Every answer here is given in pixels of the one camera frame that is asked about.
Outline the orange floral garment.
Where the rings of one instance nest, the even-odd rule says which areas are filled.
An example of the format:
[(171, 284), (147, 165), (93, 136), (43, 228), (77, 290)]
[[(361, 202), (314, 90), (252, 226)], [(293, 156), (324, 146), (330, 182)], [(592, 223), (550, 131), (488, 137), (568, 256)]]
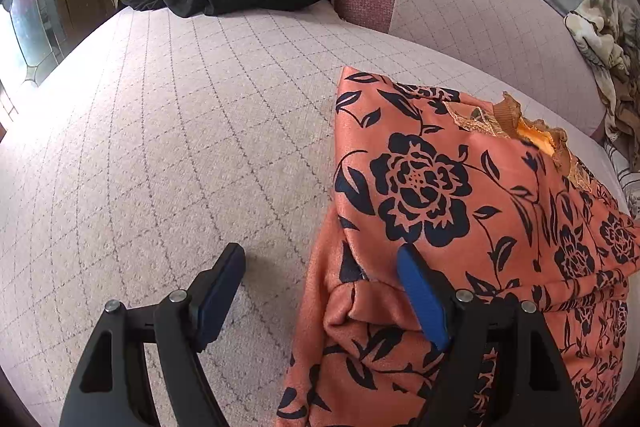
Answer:
[(416, 247), (454, 287), (541, 309), (587, 426), (622, 387), (639, 228), (518, 102), (344, 68), (334, 191), (307, 272), (280, 426), (412, 426), (442, 356), (396, 271)]

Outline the striped floral pillow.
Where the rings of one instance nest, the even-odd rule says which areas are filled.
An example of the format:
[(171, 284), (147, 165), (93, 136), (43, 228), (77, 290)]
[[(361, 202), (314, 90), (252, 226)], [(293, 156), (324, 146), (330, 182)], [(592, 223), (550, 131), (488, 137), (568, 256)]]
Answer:
[(626, 204), (631, 217), (639, 220), (640, 210), (640, 176), (638, 172), (632, 172), (628, 160), (609, 139), (603, 142), (603, 148), (612, 162), (618, 184), (626, 199)]

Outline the brown beige patterned blanket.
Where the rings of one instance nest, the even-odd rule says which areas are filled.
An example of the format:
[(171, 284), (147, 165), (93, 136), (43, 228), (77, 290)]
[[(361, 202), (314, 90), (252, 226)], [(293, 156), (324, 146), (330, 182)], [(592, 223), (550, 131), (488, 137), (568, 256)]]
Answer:
[(620, 0), (584, 0), (564, 17), (592, 70), (608, 139), (639, 168), (639, 15)]

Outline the pink quilted bolster cushion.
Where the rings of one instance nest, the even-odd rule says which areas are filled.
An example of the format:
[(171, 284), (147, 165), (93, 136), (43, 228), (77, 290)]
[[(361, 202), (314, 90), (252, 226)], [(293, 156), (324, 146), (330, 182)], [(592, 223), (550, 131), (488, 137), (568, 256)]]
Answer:
[(563, 17), (544, 0), (333, 0), (349, 22), (474, 66), (599, 141), (604, 107)]

